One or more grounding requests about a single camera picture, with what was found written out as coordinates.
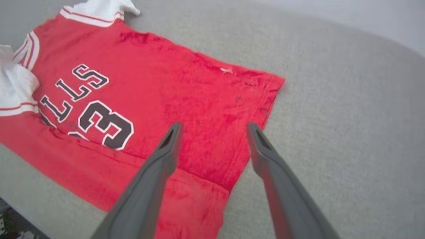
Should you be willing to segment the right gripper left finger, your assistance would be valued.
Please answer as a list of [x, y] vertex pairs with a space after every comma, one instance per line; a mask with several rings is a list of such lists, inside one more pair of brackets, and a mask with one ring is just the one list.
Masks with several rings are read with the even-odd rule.
[[174, 173], [183, 126], [171, 125], [164, 138], [92, 235], [93, 239], [153, 239], [167, 179]]

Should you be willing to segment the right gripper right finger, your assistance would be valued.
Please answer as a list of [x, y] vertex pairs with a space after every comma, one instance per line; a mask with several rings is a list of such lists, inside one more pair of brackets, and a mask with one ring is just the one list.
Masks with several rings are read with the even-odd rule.
[[338, 239], [310, 194], [256, 123], [247, 125], [253, 169], [264, 182], [277, 239]]

